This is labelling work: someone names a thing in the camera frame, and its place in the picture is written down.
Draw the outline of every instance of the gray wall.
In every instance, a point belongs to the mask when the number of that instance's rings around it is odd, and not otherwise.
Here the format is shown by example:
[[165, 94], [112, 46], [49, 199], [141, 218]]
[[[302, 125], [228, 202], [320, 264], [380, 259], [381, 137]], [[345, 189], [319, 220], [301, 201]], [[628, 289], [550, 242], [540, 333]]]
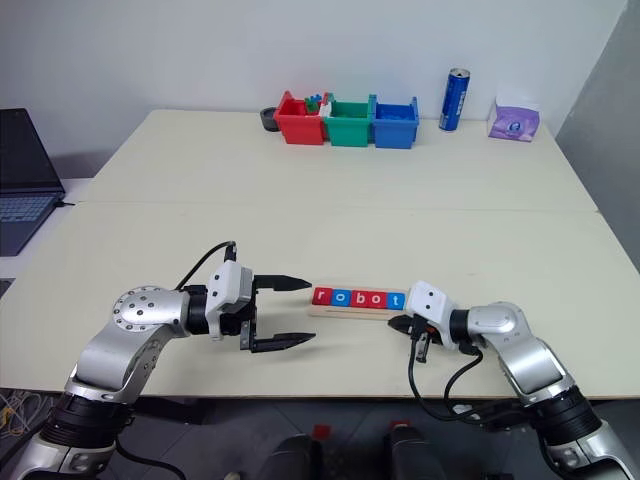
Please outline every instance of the gray wall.
[[557, 140], [640, 270], [640, 0], [629, 0]]

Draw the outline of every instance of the plastic storage bin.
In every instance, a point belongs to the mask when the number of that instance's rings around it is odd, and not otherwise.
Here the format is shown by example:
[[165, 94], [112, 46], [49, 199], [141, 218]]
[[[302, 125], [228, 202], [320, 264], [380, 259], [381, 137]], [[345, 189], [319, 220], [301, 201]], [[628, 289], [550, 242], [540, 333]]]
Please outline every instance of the plastic storage bin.
[[305, 101], [295, 99], [288, 90], [282, 95], [273, 118], [287, 143], [322, 145], [327, 138], [318, 112], [309, 112]]
[[373, 138], [378, 148], [411, 148], [418, 132], [418, 99], [413, 97], [409, 105], [378, 103], [372, 95]]
[[331, 145], [366, 147], [369, 143], [375, 95], [368, 103], [337, 102], [332, 93], [327, 97], [327, 111], [323, 112]]

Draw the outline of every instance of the laptop screen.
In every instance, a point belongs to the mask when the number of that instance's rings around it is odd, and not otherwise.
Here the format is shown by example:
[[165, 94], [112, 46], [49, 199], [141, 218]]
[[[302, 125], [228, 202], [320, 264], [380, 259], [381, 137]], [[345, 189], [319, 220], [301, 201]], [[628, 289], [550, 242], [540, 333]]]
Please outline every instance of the laptop screen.
[[29, 114], [23, 108], [0, 110], [0, 191], [61, 190]]

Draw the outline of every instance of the white table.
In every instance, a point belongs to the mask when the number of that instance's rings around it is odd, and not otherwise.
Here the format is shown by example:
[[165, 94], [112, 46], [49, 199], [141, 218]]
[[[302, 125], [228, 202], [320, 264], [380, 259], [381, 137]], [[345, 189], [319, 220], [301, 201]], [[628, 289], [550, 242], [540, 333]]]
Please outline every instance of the white table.
[[[390, 218], [401, 228], [380, 228]], [[226, 239], [238, 241], [238, 260], [257, 273], [392, 288], [426, 279], [462, 306], [513, 301], [585, 394], [640, 395], [638, 376], [617, 374], [637, 358], [640, 279], [597, 214], [327, 207], [312, 216], [303, 207], [281, 215], [192, 203], [74, 207], [2, 299], [0, 384], [60, 389], [122, 292], [145, 284], [172, 288], [202, 252]], [[205, 282], [219, 261], [211, 259], [193, 281]], [[408, 338], [385, 322], [309, 317], [309, 294], [261, 293], [258, 331], [317, 332], [315, 339], [255, 355], [239, 351], [237, 337], [174, 340], [146, 393], [408, 395]], [[429, 364], [416, 367], [421, 390], [441, 396], [446, 379], [468, 361], [432, 348]], [[488, 355], [455, 393], [511, 390]]]
[[287, 145], [257, 114], [157, 110], [91, 184], [91, 201], [365, 208], [590, 211], [542, 126], [530, 144], [485, 122], [422, 120], [411, 150]]
[[[61, 389], [123, 291], [173, 287], [234, 239], [256, 273], [372, 288], [424, 279], [462, 307], [512, 301], [584, 393], [640, 396], [624, 370], [637, 361], [640, 277], [546, 129], [521, 144], [484, 138], [483, 122], [454, 134], [423, 123], [398, 151], [286, 145], [253, 114], [151, 114], [0, 300], [0, 386]], [[310, 342], [251, 355], [233, 337], [175, 340], [145, 392], [409, 395], [408, 339], [380, 321], [309, 317], [309, 294], [261, 293], [258, 330], [316, 332]], [[421, 390], [441, 396], [467, 361], [432, 348]], [[512, 395], [491, 354], [454, 393]]]
[[[64, 201], [67, 203], [82, 202], [86, 199], [86, 191], [90, 178], [63, 178], [62, 186], [66, 192]], [[50, 238], [52, 232], [62, 223], [72, 206], [56, 208], [38, 231], [31, 237], [19, 255], [15, 257], [0, 257], [0, 278], [17, 278], [33, 258], [38, 247]]]

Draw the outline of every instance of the blue bin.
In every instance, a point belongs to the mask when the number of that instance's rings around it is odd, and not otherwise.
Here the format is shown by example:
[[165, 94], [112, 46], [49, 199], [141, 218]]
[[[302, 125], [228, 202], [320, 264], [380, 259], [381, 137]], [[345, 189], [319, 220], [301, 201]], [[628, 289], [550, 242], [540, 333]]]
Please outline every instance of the blue bin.
[[413, 97], [409, 105], [375, 105], [373, 116], [373, 139], [378, 148], [411, 148], [418, 132], [418, 99]]

